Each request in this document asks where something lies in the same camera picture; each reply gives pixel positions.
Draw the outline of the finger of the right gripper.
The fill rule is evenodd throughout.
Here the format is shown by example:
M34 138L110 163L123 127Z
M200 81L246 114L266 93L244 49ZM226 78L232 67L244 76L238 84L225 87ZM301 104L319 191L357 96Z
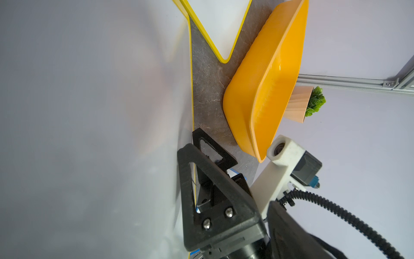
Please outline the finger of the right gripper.
M219 143L213 140L204 130L197 128L192 133L193 144L203 153L202 142L208 145L215 154L220 156L220 160L214 160L214 163L224 172L238 164L236 158L224 149Z

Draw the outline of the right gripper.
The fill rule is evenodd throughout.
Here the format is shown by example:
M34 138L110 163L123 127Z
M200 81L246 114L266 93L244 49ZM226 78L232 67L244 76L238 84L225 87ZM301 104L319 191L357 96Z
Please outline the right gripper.
M183 242L203 259L344 259L270 202L264 225L242 174L232 178L193 144L177 153Z

